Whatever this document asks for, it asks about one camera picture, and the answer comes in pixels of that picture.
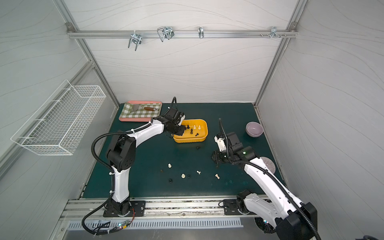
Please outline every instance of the checkered cloth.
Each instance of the checkered cloth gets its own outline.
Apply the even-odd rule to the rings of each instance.
[[[157,111],[148,111],[144,109],[138,109],[131,113],[131,109],[133,108],[133,105],[134,104],[125,103],[119,118],[153,118],[160,115],[161,103],[140,104],[142,108],[152,107],[152,108],[159,109]]]

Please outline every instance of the wire basket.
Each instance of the wire basket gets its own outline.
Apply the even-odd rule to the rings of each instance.
[[[97,85],[72,86],[66,81],[11,140],[37,155],[72,155],[105,97]]]

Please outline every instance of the purple bowl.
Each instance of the purple bowl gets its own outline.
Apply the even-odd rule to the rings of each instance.
[[[245,127],[245,131],[251,137],[260,137],[263,134],[263,127],[257,122],[249,122]]]

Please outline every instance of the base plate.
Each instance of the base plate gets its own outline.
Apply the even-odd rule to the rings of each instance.
[[[224,215],[256,215],[254,212],[241,213],[237,207],[236,199],[224,199]]]
[[[135,211],[135,217],[142,217],[145,210],[145,201],[130,201],[132,208]],[[130,211],[125,217],[132,217],[133,211]],[[114,211],[114,208],[107,204],[106,209],[103,213],[103,217],[119,217],[118,212]]]

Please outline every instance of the metal bracket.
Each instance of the metal bracket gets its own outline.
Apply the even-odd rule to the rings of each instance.
[[[67,33],[73,33],[74,32],[74,26],[72,23],[65,23],[65,26],[67,27]]]
[[[272,27],[271,33],[268,34],[269,38],[274,38],[274,37],[279,38],[279,37],[281,37],[280,35],[276,34],[276,31],[277,31],[277,28],[275,26]]]
[[[136,46],[135,46],[135,51],[136,51],[138,45],[141,44],[141,40],[142,40],[142,38],[139,34],[136,34],[136,33],[131,34],[131,38],[129,39],[129,43],[128,43],[128,48],[131,45],[131,43],[133,42],[134,44],[136,44]]]
[[[173,29],[171,26],[164,26],[157,29],[157,34],[160,37],[160,40],[164,42],[164,39],[167,37],[168,40],[170,40],[175,33],[173,32]]]
[[[254,212],[248,212],[246,214],[240,212],[236,199],[224,199],[223,208],[224,215],[256,215]]]
[[[204,29],[203,27],[199,27],[199,38],[204,38]]]
[[[131,208],[134,209],[135,211],[135,217],[142,217],[144,215],[144,210],[145,210],[145,201],[130,201],[131,203]],[[118,212],[114,210],[112,205],[110,203],[106,204],[106,208],[103,213],[103,217],[118,217]],[[126,217],[131,217],[133,216],[133,211],[130,211]]]
[[[297,22],[292,22],[291,25],[289,25],[288,30],[289,31],[296,31]]]

